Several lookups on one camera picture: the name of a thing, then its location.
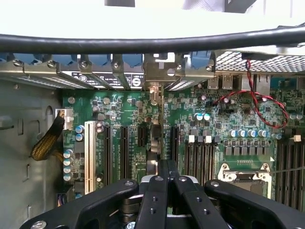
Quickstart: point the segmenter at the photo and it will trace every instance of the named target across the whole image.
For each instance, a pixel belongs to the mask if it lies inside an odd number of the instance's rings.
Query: red and black wire
[[[257,113],[257,115],[259,116],[259,118],[262,120],[262,122],[264,122],[267,126],[270,126],[272,128],[275,128],[275,129],[280,129],[280,128],[283,128],[287,125],[287,122],[288,122],[288,113],[287,111],[285,110],[285,106],[280,103],[279,101],[275,100],[274,98],[270,97],[270,96],[267,96],[267,95],[263,95],[263,94],[260,94],[258,92],[255,92],[254,91],[254,83],[253,83],[253,80],[252,80],[252,74],[251,74],[251,71],[250,71],[250,68],[251,68],[251,62],[250,60],[247,60],[246,61],[246,64],[245,64],[245,67],[246,67],[246,70],[247,70],[247,77],[248,77],[248,80],[249,80],[249,85],[250,85],[250,91],[246,91],[246,90],[240,90],[240,91],[235,91],[235,92],[231,92],[227,95],[224,95],[222,97],[220,97],[218,100],[214,101],[214,105],[217,105],[219,102],[221,102],[224,98],[229,98],[230,96],[234,95],[234,94],[244,94],[244,93],[248,93],[251,95],[252,97],[252,100],[253,100],[253,104],[254,104],[254,111]],[[262,113],[260,113],[259,111],[259,102],[258,100],[260,99],[267,99],[267,100],[270,100],[272,102],[274,102],[276,105],[278,105],[280,107],[280,109],[282,110],[282,113],[283,113],[283,116],[284,116],[284,121],[280,124],[280,125],[273,125],[271,124],[270,122],[268,122],[262,115]]]

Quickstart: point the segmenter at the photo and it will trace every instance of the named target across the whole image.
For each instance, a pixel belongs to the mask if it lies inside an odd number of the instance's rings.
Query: metal mesh
[[[276,56],[265,61],[251,61],[253,72],[298,73],[305,71],[305,56]],[[245,72],[245,60],[240,52],[227,51],[217,57],[216,71]]]

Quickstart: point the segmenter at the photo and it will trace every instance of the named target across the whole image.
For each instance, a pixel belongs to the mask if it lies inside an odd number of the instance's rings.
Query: white pci slot
[[[85,195],[95,191],[96,139],[95,121],[85,122]]]

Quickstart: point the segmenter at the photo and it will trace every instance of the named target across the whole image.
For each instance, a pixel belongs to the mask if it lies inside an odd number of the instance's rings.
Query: black ram slot
[[[110,126],[104,127],[104,178],[105,185],[112,183],[112,130]]]
[[[129,129],[121,126],[121,179],[131,178],[129,174]]]
[[[304,160],[304,143],[278,141],[276,170],[302,167]],[[302,170],[276,174],[276,201],[302,211],[303,180]]]
[[[176,162],[178,167],[178,146],[179,146],[179,127],[171,127],[171,140],[170,140],[170,159]]]
[[[138,147],[146,146],[146,127],[138,126]]]
[[[191,144],[188,141],[185,141],[184,173],[188,176],[190,175],[191,149],[192,149]]]

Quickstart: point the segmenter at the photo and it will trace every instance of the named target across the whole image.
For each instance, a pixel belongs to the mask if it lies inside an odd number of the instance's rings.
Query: capacitor
[[[70,157],[70,158],[66,158],[66,159],[64,159],[64,161],[63,161],[63,165],[64,165],[64,166],[69,166],[69,165],[71,165],[71,162],[72,162],[71,157]]]
[[[236,130],[229,130],[230,137],[236,137]]]
[[[199,100],[199,101],[204,101],[204,100],[206,100],[206,96],[205,96],[204,94],[202,94],[202,95],[200,95],[200,96],[198,97],[198,100]]]
[[[194,115],[194,118],[195,118],[195,120],[197,120],[197,121],[201,121],[201,120],[203,120],[203,114],[202,114],[202,113],[196,113],[196,114]]]
[[[67,174],[63,175],[64,181],[70,181],[71,178],[72,178],[72,173],[67,173]]]
[[[228,98],[224,98],[224,103],[228,104],[230,102],[230,100]]]
[[[82,132],[84,132],[85,127],[83,125],[78,125],[77,127],[75,127],[75,132],[77,134],[81,134]]]
[[[238,130],[237,132],[239,137],[246,137],[246,131],[245,130]]]
[[[83,135],[83,134],[77,134],[77,135],[75,136],[75,141],[81,142],[81,141],[83,141],[83,140],[84,140],[84,135]]]
[[[73,153],[73,150],[67,149],[67,150],[65,150],[65,152],[63,152],[63,157],[69,158],[69,157],[71,157],[72,153]]]
[[[101,128],[97,128],[96,129],[96,132],[99,134],[99,133],[101,133],[101,132],[103,132],[104,131],[104,127],[101,127]]]
[[[256,137],[256,131],[255,130],[248,130],[248,136],[249,137]]]
[[[71,167],[70,167],[70,166],[65,166],[65,167],[63,168],[63,172],[64,172],[64,173],[70,173],[70,172],[71,172]]]
[[[92,111],[93,111],[94,113],[97,113],[97,112],[100,111],[100,108],[99,108],[98,106],[94,106],[94,107],[92,108]]]
[[[258,131],[258,135],[259,135],[260,137],[267,137],[267,131],[265,131],[265,130],[259,130],[259,131]]]
[[[209,121],[209,120],[211,119],[210,114],[205,113],[205,114],[203,115],[203,119],[204,119],[205,121]]]
[[[296,114],[295,113],[290,114],[289,118],[292,119],[292,120],[295,120],[296,119]]]
[[[297,115],[296,115],[297,120],[301,120],[303,117],[304,117],[304,116],[303,116],[302,114],[297,114]]]
[[[282,139],[282,135],[281,135],[281,134],[272,134],[271,137],[272,137],[273,139],[276,139],[276,140]]]
[[[97,127],[97,128],[101,128],[102,126],[103,126],[103,122],[97,122],[97,123],[96,123],[96,127]]]

